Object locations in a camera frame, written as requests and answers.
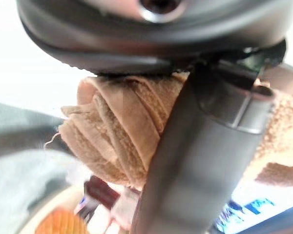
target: bolt hole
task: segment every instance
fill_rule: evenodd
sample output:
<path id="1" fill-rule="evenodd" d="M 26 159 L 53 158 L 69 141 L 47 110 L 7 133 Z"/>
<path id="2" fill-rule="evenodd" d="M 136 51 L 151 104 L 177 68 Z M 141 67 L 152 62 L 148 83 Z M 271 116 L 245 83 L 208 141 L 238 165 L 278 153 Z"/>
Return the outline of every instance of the bolt hole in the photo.
<path id="1" fill-rule="evenodd" d="M 167 14 L 175 10 L 181 0 L 141 0 L 141 5 L 155 14 Z"/>

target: blurry background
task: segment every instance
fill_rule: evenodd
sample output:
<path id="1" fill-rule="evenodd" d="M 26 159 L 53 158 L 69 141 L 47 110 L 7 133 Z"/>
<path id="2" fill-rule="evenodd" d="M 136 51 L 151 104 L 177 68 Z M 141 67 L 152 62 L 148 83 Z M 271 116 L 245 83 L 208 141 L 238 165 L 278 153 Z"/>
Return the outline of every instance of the blurry background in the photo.
<path id="1" fill-rule="evenodd" d="M 293 66 L 293 25 L 285 62 Z M 63 121 L 60 107 L 74 105 L 79 80 L 92 75 L 39 49 L 16 1 L 0 0 L 0 234 L 15 234 L 44 198 L 88 176 L 61 141 L 42 148 Z"/>

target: fuzzy towel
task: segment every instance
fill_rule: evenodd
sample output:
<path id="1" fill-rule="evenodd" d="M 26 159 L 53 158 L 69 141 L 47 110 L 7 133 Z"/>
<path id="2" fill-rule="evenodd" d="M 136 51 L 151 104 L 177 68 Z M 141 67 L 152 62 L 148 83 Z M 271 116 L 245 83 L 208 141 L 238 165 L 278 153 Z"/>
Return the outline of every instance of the fuzzy towel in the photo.
<path id="1" fill-rule="evenodd" d="M 86 78 L 59 127 L 74 154 L 101 179 L 143 187 L 150 161 L 188 74 Z M 293 186 L 293 97 L 277 92 L 274 115 L 242 182 Z"/>

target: orange object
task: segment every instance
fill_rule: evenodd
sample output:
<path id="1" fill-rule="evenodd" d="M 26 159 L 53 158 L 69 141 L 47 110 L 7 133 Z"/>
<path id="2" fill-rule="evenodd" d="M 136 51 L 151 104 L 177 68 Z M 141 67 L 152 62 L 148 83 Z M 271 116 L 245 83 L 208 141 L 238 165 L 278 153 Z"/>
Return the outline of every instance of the orange object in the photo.
<path id="1" fill-rule="evenodd" d="M 37 227 L 35 234 L 89 234 L 84 221 L 73 212 L 56 209 Z"/>

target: red object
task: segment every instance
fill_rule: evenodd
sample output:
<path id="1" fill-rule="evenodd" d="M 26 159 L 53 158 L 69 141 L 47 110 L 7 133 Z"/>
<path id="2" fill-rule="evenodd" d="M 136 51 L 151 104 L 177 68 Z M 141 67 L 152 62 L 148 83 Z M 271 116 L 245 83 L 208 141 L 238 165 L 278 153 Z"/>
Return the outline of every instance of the red object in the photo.
<path id="1" fill-rule="evenodd" d="M 111 210 L 120 194 L 109 187 L 103 180 L 92 176 L 89 181 L 84 183 L 85 192 L 99 201 L 107 209 Z"/>

